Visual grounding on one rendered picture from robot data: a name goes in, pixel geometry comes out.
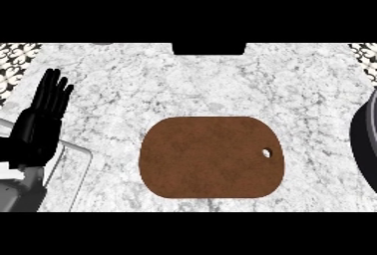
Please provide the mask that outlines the black pot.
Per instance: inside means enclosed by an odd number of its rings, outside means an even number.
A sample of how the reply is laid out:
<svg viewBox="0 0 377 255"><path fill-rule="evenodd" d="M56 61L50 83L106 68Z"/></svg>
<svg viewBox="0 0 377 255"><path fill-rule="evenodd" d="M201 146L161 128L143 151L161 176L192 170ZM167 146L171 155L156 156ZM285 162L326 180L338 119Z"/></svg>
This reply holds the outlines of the black pot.
<svg viewBox="0 0 377 255"><path fill-rule="evenodd" d="M354 113L348 135L357 168L377 193L377 89Z"/></svg>

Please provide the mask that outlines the grey sink basin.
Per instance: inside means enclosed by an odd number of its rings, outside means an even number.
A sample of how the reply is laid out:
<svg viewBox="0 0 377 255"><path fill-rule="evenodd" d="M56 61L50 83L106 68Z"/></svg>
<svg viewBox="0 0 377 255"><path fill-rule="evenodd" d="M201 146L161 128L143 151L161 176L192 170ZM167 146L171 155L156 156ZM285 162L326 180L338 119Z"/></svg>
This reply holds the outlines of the grey sink basin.
<svg viewBox="0 0 377 255"><path fill-rule="evenodd" d="M93 154L85 148L59 140L54 156L44 167L47 195L39 211L72 211L91 160Z"/></svg>

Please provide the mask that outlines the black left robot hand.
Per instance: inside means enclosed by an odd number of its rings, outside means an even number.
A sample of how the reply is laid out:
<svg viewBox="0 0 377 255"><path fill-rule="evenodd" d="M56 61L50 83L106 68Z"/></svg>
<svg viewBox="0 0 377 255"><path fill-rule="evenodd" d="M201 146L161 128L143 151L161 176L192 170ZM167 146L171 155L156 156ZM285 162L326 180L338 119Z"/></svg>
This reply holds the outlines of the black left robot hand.
<svg viewBox="0 0 377 255"><path fill-rule="evenodd" d="M10 135L0 136L0 162L7 162L10 169L44 166L51 159L72 91L60 70L47 69L31 106L17 117Z"/></svg>

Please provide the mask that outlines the black appliance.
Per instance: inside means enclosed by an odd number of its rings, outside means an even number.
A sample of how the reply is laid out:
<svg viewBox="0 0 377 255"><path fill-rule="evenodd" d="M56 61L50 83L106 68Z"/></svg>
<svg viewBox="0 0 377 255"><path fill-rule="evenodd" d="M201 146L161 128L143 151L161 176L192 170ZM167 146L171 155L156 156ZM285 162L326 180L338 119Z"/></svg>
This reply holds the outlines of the black appliance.
<svg viewBox="0 0 377 255"><path fill-rule="evenodd" d="M175 55L240 55L243 43L172 43Z"/></svg>

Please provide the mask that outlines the brown wooden cutting board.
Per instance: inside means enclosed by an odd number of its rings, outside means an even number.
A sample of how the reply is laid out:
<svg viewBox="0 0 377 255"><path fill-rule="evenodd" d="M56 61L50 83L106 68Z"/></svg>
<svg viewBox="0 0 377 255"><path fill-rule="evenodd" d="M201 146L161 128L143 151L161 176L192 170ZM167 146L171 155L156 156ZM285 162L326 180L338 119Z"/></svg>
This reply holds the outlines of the brown wooden cutting board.
<svg viewBox="0 0 377 255"><path fill-rule="evenodd" d="M167 118L146 133L138 169L164 198L258 198L283 176L279 141L249 117Z"/></svg>

